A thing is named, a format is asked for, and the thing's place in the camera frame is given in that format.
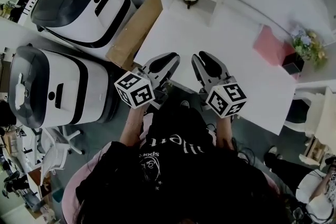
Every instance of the desk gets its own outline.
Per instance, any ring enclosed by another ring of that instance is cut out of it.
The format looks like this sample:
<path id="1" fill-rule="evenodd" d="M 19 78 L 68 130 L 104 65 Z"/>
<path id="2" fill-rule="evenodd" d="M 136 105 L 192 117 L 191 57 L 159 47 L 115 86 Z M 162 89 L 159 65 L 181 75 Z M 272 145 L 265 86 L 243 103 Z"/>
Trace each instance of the desk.
<path id="1" fill-rule="evenodd" d="M 34 129 L 22 126 L 22 130 L 25 132 L 26 136 L 22 137 L 22 150 L 28 151 L 25 156 L 29 160 L 32 169 L 36 169 L 41 166 L 40 154 L 38 152 L 37 146 L 38 141 L 41 138 L 41 131 L 36 131 Z"/>
<path id="2" fill-rule="evenodd" d="M 205 50 L 215 55 L 235 76 L 248 101 L 240 115 L 279 134 L 296 88 L 296 81 L 280 66 L 271 66 L 253 49 L 261 25 L 223 5 L 213 26 L 185 21 L 164 10 L 147 35 L 135 62 L 144 65 L 152 57 L 176 52 L 181 63 L 172 81 L 199 92 L 191 65 L 194 53 Z"/>
<path id="3" fill-rule="evenodd" d="M 10 171 L 12 173 L 15 173 L 16 171 L 19 171 L 21 175 L 24 174 L 24 169 L 23 169 L 21 163 L 19 162 L 19 160 L 16 157 L 12 157 L 8 153 L 6 148 L 2 149 L 2 153 L 4 155 L 5 161 L 8 162 Z"/>

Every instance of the black hair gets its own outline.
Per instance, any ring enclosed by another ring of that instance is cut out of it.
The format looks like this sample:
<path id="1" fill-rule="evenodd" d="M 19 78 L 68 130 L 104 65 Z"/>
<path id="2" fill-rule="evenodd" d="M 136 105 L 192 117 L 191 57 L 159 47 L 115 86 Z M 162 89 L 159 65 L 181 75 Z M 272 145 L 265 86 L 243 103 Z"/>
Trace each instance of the black hair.
<path id="1" fill-rule="evenodd" d="M 179 186 L 176 174 L 176 184 L 158 193 L 143 180 L 137 148 L 108 150 L 76 189 L 81 207 L 75 223 L 289 223 L 264 174 L 236 152 L 215 148 L 202 159 L 187 184 Z"/>

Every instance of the person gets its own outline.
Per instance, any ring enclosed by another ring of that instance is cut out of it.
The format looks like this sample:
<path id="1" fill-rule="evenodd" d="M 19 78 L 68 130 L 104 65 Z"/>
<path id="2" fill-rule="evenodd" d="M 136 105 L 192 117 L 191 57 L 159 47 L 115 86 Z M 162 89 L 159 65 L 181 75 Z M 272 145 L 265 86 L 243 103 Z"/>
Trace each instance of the person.
<path id="1" fill-rule="evenodd" d="M 292 190 L 297 200 L 306 204 L 306 211 L 316 223 L 327 223 L 335 217 L 336 185 L 331 181 L 336 163 L 325 174 L 281 159 L 273 146 L 265 154 L 265 165 Z"/>
<path id="2" fill-rule="evenodd" d="M 29 188 L 29 183 L 27 181 L 27 175 L 20 177 L 20 173 L 16 171 L 4 179 L 4 189 L 2 190 L 2 194 L 9 198 L 8 193 L 14 192 L 16 196 L 19 197 L 20 195 L 17 190 Z"/>
<path id="3" fill-rule="evenodd" d="M 186 101 L 130 109 L 120 142 L 76 188 L 73 223 L 289 223 L 264 174 L 234 149 L 230 118 L 213 137 Z"/>

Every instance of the gray floor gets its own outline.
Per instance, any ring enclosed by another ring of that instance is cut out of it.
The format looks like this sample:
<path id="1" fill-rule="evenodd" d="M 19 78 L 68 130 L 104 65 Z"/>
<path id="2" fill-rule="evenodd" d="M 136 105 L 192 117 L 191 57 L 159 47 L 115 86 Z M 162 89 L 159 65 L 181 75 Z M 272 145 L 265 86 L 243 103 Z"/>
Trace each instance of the gray floor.
<path id="1" fill-rule="evenodd" d="M 190 101 L 192 107 L 200 110 L 199 98 L 196 95 L 190 95 L 178 90 L 174 91 L 170 96 L 173 98 L 177 97 L 180 100 L 187 99 Z M 87 123 L 76 125 L 75 128 L 83 130 L 84 135 L 75 138 L 75 143 L 79 148 L 85 150 L 86 153 L 85 155 L 78 155 L 74 152 L 68 155 L 65 170 L 59 170 L 57 172 L 56 177 L 53 178 L 53 184 L 65 187 L 72 175 L 109 141 L 117 141 L 123 130 L 128 111 L 128 106 L 121 102 L 111 122 L 104 124 Z M 215 114 L 212 111 L 201 112 L 201 114 L 207 124 L 215 123 Z M 240 147 L 251 149 L 255 156 L 261 161 L 263 161 L 263 155 L 269 148 L 272 145 L 277 145 L 284 159 L 301 165 L 303 164 L 299 160 L 299 154 L 303 153 L 306 149 L 304 145 L 306 137 L 303 133 L 297 133 L 284 127 L 281 134 L 277 136 L 249 121 L 235 119 L 233 121 L 233 134 Z M 61 217 L 60 203 L 54 201 L 54 207 L 57 216 Z"/>

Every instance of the white chair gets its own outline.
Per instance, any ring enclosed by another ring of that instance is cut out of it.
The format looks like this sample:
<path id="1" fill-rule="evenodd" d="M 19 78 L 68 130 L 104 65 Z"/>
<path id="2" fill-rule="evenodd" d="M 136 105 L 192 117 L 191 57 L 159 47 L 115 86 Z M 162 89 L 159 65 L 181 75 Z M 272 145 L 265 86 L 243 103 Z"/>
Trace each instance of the white chair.
<path id="1" fill-rule="evenodd" d="M 26 126 L 22 126 L 22 130 L 26 136 L 22 137 L 22 148 L 25 154 L 29 167 L 34 170 L 41 166 L 44 153 L 38 150 L 38 144 L 41 139 L 40 129 L 31 129 Z"/>
<path id="2" fill-rule="evenodd" d="M 324 104 L 324 95 L 310 92 L 297 91 L 293 100 L 308 100 L 310 102 L 307 112 L 307 119 L 304 123 L 293 123 L 285 121 L 285 126 L 296 131 L 305 133 L 307 137 L 312 138 L 319 125 Z"/>
<path id="3" fill-rule="evenodd" d="M 77 147 L 75 147 L 75 146 L 71 143 L 71 141 L 70 141 L 71 139 L 75 138 L 77 135 L 79 135 L 79 134 L 83 134 L 82 131 L 78 130 L 78 131 L 75 131 L 75 132 L 73 132 L 72 134 L 68 135 L 68 132 L 67 132 L 65 126 L 63 125 L 63 126 L 62 126 L 62 132 L 63 132 L 63 136 L 64 136 L 64 138 L 68 141 L 68 143 L 69 143 L 69 145 L 70 145 L 70 147 L 71 147 L 72 150 L 74 150 L 76 153 L 81 154 L 81 155 L 85 154 L 85 151 L 83 151 L 83 150 L 79 150 L 79 149 L 78 149 Z"/>
<path id="4" fill-rule="evenodd" d="M 62 135 L 56 128 L 43 128 L 41 145 L 46 155 L 43 158 L 41 166 L 41 186 L 43 179 L 49 171 L 54 172 L 56 169 L 63 169 L 70 149 L 79 154 L 84 154 L 84 151 L 80 151 L 70 144 L 70 140 L 81 133 L 81 131 L 76 131 L 71 135 Z"/>
<path id="5" fill-rule="evenodd" d="M 307 120 L 300 124 L 286 121 L 285 126 L 298 132 L 305 132 L 309 138 L 317 138 L 322 145 L 328 146 L 327 150 L 331 154 L 336 152 L 336 95 L 329 87 L 325 90 L 324 95 L 297 92 L 294 99 L 307 99 L 311 102 Z M 317 165 L 304 155 L 300 155 L 300 159 L 307 164 Z"/>

